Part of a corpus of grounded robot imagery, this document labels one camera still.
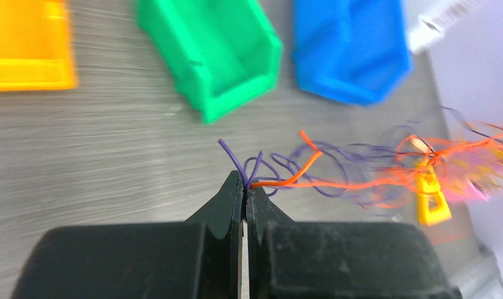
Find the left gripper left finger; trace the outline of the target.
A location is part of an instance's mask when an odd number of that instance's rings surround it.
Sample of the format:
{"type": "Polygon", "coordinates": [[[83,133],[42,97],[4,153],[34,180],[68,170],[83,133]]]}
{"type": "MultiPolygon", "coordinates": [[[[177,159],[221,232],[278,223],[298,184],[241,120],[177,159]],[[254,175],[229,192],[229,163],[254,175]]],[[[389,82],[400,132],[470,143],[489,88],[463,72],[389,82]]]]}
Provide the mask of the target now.
{"type": "Polygon", "coordinates": [[[184,221],[48,230],[13,298],[240,298],[243,184],[229,173],[184,221]]]}

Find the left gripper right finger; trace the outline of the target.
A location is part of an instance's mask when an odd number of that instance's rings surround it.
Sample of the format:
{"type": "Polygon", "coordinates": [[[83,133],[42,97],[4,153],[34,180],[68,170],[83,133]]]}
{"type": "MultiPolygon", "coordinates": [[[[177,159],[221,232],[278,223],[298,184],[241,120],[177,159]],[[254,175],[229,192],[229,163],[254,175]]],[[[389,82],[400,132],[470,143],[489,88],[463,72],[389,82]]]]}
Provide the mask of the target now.
{"type": "Polygon", "coordinates": [[[246,192],[251,298],[461,298],[431,242],[399,222],[297,222],[246,192]]]}

